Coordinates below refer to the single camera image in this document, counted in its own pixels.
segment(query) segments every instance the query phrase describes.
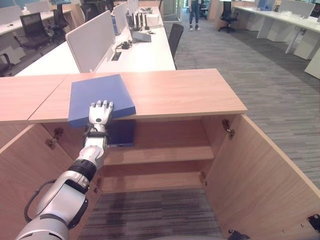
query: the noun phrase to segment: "robotic arm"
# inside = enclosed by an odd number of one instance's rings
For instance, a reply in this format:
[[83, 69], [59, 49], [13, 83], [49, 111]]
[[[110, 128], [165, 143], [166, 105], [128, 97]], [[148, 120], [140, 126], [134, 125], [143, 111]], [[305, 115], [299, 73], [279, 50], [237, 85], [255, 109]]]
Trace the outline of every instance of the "robotic arm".
[[108, 144], [107, 129], [113, 103], [91, 103], [89, 128], [85, 132], [84, 148], [67, 171], [62, 173], [40, 200], [36, 217], [18, 234], [16, 240], [68, 240], [85, 213], [88, 200], [85, 193], [95, 173], [101, 168]]

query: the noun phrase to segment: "dark blue binder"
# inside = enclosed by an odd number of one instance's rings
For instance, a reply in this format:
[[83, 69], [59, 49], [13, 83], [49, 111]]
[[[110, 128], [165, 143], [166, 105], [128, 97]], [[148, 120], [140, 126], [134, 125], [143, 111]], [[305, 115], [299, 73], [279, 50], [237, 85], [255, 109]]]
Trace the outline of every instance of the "dark blue binder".
[[112, 119], [136, 113], [135, 105], [119, 74], [73, 82], [68, 122], [79, 128], [89, 123], [89, 106], [98, 100], [113, 102]]

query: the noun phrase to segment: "wooden cabinet top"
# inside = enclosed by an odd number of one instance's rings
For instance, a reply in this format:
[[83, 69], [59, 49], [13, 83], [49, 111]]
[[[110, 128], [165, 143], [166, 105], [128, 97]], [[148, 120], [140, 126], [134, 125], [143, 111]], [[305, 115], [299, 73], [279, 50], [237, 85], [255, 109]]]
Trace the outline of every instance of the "wooden cabinet top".
[[[72, 82], [113, 74], [1, 78], [0, 122], [67, 122]], [[240, 114], [247, 110], [216, 69], [120, 74], [136, 109], [127, 119]]]

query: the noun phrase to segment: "glass door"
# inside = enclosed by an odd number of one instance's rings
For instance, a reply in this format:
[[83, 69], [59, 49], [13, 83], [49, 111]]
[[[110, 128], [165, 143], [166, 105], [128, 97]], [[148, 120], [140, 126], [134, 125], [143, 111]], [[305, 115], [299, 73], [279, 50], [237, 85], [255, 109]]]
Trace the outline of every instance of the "glass door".
[[180, 22], [184, 1], [163, 0], [163, 20], [165, 22]]

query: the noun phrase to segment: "person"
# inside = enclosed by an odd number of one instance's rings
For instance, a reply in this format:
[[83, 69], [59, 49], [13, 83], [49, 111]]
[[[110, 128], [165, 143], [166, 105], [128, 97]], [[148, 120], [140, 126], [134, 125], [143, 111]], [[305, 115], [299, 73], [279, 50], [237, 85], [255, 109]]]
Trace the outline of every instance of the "person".
[[[198, 31], [201, 30], [198, 25], [200, 4], [201, 4], [201, 0], [188, 0], [188, 5], [190, 8], [190, 18], [189, 18], [190, 31], [193, 31], [194, 29]], [[195, 15], [195, 28], [193, 29], [192, 20], [194, 18], [194, 15]]]

